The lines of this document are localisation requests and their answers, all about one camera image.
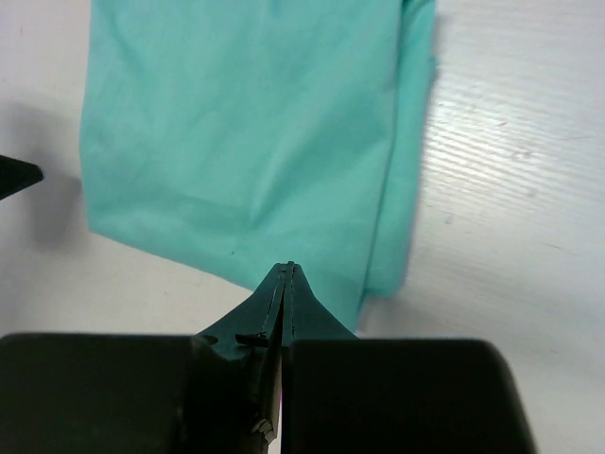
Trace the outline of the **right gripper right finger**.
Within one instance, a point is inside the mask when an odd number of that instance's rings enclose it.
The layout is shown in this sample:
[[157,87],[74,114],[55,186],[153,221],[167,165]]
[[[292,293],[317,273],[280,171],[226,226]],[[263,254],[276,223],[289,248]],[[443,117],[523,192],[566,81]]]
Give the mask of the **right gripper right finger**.
[[356,340],[314,295],[303,268],[288,262],[285,265],[283,293],[283,341]]

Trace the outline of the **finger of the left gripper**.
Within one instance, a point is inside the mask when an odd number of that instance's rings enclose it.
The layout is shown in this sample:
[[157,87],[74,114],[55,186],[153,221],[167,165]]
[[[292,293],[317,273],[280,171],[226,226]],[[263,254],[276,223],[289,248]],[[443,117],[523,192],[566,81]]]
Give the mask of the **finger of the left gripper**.
[[42,180],[43,172],[38,166],[8,156],[0,156],[0,200]]

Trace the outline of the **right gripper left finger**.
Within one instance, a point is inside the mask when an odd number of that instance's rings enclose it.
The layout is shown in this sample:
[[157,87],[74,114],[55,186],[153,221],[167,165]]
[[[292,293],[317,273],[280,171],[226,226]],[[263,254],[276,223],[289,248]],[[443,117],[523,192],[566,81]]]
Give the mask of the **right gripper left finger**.
[[248,299],[192,338],[193,442],[275,440],[286,270],[274,265]]

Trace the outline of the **teal t-shirt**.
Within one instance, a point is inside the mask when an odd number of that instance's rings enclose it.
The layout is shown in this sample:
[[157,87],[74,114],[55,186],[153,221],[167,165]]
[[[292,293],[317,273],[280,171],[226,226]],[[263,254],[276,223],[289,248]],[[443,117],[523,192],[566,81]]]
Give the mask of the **teal t-shirt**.
[[354,328],[404,278],[435,18],[432,1],[94,1],[89,228],[245,288],[296,262]]

